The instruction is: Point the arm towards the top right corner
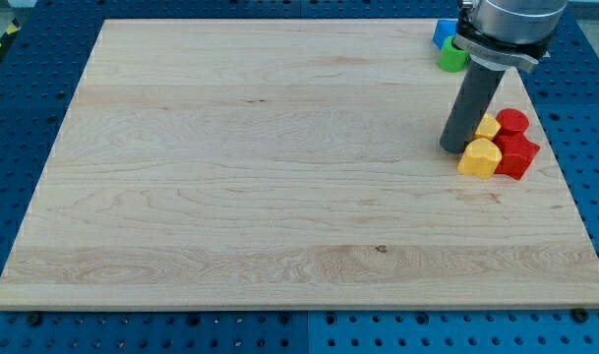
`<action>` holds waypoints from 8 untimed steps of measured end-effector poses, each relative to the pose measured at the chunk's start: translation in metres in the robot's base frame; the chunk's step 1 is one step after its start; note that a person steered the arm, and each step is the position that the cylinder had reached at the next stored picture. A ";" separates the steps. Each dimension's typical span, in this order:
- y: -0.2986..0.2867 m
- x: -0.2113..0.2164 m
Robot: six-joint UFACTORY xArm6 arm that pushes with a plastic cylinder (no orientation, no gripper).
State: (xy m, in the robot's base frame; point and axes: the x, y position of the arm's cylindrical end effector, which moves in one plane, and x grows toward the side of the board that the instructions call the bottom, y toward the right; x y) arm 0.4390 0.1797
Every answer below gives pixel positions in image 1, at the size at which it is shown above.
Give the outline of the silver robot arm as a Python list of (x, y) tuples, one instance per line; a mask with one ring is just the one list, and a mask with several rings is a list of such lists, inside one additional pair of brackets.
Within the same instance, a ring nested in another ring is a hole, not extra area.
[(460, 0), (453, 45), (480, 65), (531, 73), (546, 56), (567, 0)]

